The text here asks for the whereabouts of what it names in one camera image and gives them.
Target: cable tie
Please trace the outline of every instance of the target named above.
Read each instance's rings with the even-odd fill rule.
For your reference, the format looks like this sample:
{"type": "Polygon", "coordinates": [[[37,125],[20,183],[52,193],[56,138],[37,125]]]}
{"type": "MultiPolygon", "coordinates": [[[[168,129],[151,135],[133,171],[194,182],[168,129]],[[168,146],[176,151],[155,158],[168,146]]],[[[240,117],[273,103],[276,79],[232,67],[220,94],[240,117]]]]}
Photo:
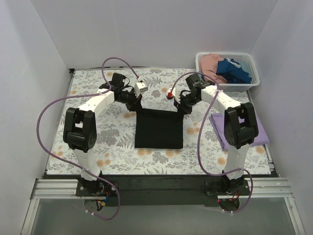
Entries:
{"type": "Polygon", "coordinates": [[[106,94],[103,94],[103,92],[99,92],[99,95],[106,96],[106,94]]]}

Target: glass surface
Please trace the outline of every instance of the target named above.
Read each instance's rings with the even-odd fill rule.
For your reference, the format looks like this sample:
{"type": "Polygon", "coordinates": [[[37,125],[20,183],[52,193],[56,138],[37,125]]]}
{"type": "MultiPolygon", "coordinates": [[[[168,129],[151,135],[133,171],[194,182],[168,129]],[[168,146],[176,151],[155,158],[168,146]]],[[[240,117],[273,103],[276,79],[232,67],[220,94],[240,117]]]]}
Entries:
{"type": "MultiPolygon", "coordinates": [[[[86,207],[94,210],[95,202],[86,207]]],[[[283,198],[252,198],[237,214],[204,206],[127,206],[112,221],[84,212],[83,199],[41,199],[32,235],[293,235],[283,198]]],[[[115,208],[103,208],[109,216],[115,208]]]]}

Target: white plastic basket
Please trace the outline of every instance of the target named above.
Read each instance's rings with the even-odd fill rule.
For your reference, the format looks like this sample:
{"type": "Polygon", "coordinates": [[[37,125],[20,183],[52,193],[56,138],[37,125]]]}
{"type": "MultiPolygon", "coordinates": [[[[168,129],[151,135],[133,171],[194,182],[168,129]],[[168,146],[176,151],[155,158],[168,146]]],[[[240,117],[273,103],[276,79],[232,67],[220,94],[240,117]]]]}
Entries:
{"type": "MultiPolygon", "coordinates": [[[[196,70],[200,71],[199,69],[199,62],[200,59],[211,52],[199,52],[196,55],[196,70]]],[[[222,58],[229,58],[234,59],[237,62],[246,62],[248,64],[249,76],[252,78],[251,84],[224,84],[219,83],[220,87],[223,91],[229,92],[244,92],[249,90],[251,87],[255,87],[260,84],[260,77],[259,73],[256,69],[255,63],[252,59],[252,56],[248,53],[233,53],[233,52],[213,52],[214,54],[218,54],[222,58]]]]}

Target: pink clothing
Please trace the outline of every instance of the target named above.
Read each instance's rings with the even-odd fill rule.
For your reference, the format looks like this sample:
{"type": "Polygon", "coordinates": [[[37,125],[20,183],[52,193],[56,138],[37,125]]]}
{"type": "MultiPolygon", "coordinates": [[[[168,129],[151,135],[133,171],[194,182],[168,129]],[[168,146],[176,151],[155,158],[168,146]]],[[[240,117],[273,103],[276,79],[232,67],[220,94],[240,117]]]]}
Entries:
{"type": "Polygon", "coordinates": [[[227,83],[226,79],[220,75],[216,75],[217,63],[222,61],[223,58],[217,54],[210,53],[200,59],[200,71],[216,80],[218,83],[227,83]]]}

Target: white enclosure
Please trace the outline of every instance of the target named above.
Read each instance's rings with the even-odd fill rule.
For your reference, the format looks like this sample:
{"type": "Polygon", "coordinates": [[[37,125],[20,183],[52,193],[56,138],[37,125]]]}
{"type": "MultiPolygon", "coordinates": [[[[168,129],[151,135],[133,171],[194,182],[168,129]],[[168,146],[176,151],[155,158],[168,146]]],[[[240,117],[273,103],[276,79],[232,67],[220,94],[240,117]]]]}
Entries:
{"type": "MultiPolygon", "coordinates": [[[[98,68],[110,56],[132,66],[195,68],[201,51],[253,56],[261,83],[250,91],[275,167],[313,234],[312,9],[310,0],[0,0],[0,234],[21,231],[48,158],[36,121],[64,95],[68,68],[98,68]]],[[[60,110],[44,116],[47,147],[60,110]]]]}
{"type": "Polygon", "coordinates": [[[201,51],[250,53],[277,0],[32,2],[66,65],[85,69],[110,56],[132,66],[194,68],[201,51]]]}
{"type": "MultiPolygon", "coordinates": [[[[0,234],[15,235],[47,161],[37,143],[37,118],[49,101],[64,95],[68,69],[30,1],[0,0],[0,19],[0,234]]],[[[60,107],[51,107],[43,119],[46,146],[60,107]]]]}

